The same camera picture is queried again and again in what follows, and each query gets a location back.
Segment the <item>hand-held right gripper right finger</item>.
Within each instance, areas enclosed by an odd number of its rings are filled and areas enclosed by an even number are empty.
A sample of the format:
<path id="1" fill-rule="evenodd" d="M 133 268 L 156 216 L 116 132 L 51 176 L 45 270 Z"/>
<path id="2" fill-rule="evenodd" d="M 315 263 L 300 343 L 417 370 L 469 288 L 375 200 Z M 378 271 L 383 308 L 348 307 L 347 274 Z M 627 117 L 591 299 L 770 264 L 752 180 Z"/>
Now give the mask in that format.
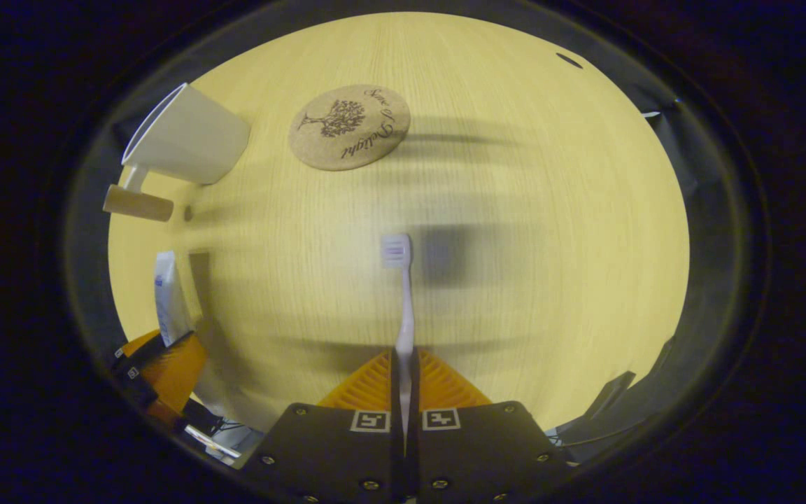
<path id="1" fill-rule="evenodd" d="M 493 402 L 425 349 L 413 355 L 406 495 L 416 503 L 539 503 L 578 465 L 525 405 Z"/>

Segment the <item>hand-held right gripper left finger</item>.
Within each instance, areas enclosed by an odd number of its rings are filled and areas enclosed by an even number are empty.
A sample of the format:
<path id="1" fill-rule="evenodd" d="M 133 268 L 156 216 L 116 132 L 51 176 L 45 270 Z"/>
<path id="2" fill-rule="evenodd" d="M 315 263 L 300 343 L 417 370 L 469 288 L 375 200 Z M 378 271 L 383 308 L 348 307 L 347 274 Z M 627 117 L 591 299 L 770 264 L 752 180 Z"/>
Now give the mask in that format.
<path id="1" fill-rule="evenodd" d="M 397 358 L 386 350 L 318 404 L 295 402 L 241 469 L 282 503 L 397 503 L 404 495 Z"/>

